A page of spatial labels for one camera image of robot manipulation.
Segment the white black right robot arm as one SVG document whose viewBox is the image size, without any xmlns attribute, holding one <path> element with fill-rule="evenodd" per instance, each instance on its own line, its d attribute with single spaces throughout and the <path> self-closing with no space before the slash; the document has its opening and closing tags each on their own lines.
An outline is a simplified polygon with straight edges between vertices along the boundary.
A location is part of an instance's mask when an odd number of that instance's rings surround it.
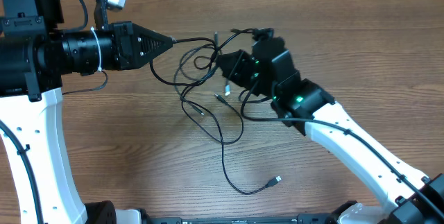
<svg viewBox="0 0 444 224">
<path fill-rule="evenodd" d="M 443 175 L 431 178 L 396 157 L 368 134 L 322 87 L 303 79 L 281 37 L 271 28 L 233 30 L 250 34 L 252 52 L 216 57 L 223 76 L 249 95 L 271 99 L 282 122 L 326 148 L 373 193 L 376 207 L 355 201 L 338 208 L 327 223 L 442 223 Z"/>
</svg>

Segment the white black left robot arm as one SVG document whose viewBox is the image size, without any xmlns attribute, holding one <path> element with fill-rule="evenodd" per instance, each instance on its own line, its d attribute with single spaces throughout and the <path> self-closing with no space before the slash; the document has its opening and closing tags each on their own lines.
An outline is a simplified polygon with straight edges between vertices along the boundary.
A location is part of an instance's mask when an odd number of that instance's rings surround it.
<svg viewBox="0 0 444 224">
<path fill-rule="evenodd" d="M 96 0 L 96 26 L 60 30 L 60 0 L 3 0 L 1 138 L 23 223 L 147 223 L 143 209 L 83 203 L 62 129 L 62 76 L 139 69 L 173 45 L 170 37 L 106 11 L 125 0 Z"/>
</svg>

